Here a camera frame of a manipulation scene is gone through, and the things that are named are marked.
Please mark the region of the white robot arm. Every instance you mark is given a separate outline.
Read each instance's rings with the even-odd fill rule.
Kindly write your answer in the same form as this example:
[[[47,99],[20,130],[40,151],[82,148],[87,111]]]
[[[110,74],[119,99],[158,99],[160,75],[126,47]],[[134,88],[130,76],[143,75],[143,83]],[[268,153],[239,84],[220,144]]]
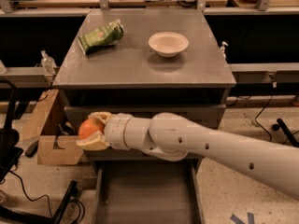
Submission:
[[[212,130],[172,113],[145,119],[93,112],[79,127],[77,145],[90,151],[136,149],[167,161],[197,154],[299,198],[298,147]]]

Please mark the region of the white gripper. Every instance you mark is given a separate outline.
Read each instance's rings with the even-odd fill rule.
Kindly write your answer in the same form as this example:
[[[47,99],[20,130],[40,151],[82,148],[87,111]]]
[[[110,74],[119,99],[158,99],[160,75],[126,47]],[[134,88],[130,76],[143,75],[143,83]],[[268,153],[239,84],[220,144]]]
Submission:
[[[88,118],[95,123],[102,123],[106,125],[104,134],[97,131],[86,139],[77,140],[76,144],[83,150],[105,150],[109,145],[114,149],[129,150],[125,143],[124,132],[128,121],[132,115],[118,113],[112,114],[110,112],[92,112]]]

